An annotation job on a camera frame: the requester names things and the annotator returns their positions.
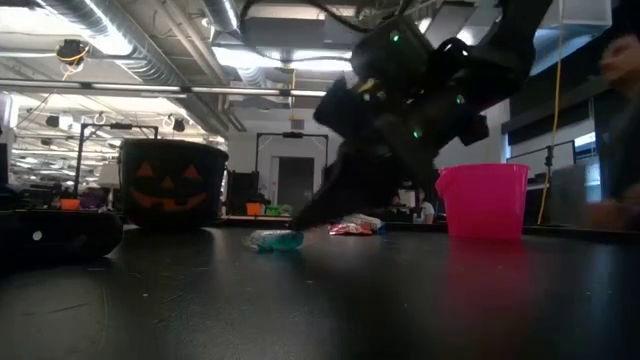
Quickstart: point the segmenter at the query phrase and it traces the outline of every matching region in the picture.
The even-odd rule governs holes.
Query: pink bucket
[[[449,235],[521,239],[528,172],[514,164],[441,169],[436,189],[444,199]]]

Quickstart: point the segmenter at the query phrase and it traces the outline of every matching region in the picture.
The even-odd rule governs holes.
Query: table surface
[[[0,278],[0,359],[639,358],[640,247],[444,234],[256,254],[248,229],[125,233]]]

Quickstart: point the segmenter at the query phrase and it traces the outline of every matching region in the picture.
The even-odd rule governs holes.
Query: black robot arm
[[[433,160],[451,140],[486,138],[480,113],[528,78],[533,38],[551,3],[500,1],[502,17],[476,46],[453,38],[435,49],[402,16],[363,38],[351,59],[360,82],[337,80],[314,114],[344,138],[332,175],[291,228],[385,206],[403,180],[428,186]]]

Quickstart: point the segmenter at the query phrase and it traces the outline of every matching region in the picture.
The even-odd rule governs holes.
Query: black pumpkin bucket
[[[218,217],[226,152],[182,140],[129,139],[120,154],[123,211],[132,223],[188,230]]]

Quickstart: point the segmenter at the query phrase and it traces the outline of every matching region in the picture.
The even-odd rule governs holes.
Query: yellow cable
[[[560,118],[560,79],[562,75],[562,30],[564,28],[564,5],[560,4],[560,31],[558,36],[558,70],[556,72],[556,97],[555,109],[553,114],[553,129],[551,130],[551,148],[556,144],[556,132],[558,130],[558,119]],[[544,180],[544,188],[542,189],[542,203],[540,204],[540,212],[538,213],[538,225],[542,224],[542,215],[544,214],[544,206],[547,200],[547,191],[549,190],[549,181],[551,180],[551,169],[547,169]]]

